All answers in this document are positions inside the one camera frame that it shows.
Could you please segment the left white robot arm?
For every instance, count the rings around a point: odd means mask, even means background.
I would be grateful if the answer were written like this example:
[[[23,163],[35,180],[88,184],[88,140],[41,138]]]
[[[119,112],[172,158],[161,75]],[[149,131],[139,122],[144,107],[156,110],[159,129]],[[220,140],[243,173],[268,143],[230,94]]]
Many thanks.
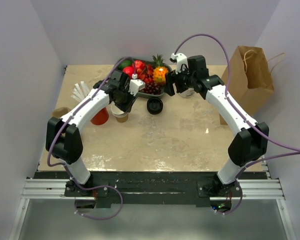
[[[60,118],[52,117],[47,123],[45,148],[48,151],[47,163],[51,167],[51,157],[59,159],[70,176],[75,179],[76,191],[82,196],[89,196],[94,184],[89,181],[91,173],[83,160],[83,142],[81,132],[92,118],[111,103],[124,113],[131,111],[137,93],[145,87],[140,79],[109,79],[99,81],[75,108]]]

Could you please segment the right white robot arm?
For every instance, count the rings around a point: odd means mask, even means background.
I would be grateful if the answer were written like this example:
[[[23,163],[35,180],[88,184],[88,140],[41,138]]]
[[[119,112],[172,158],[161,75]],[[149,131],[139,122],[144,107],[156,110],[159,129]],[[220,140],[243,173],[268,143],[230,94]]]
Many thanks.
[[[173,96],[193,89],[215,107],[234,135],[228,147],[228,161],[205,189],[209,195],[223,197],[234,186],[242,170],[266,153],[269,127],[249,116],[226,93],[226,86],[221,78],[209,74],[206,59],[202,55],[186,57],[182,53],[173,53],[170,60],[176,64],[176,69],[165,75],[164,92]]]

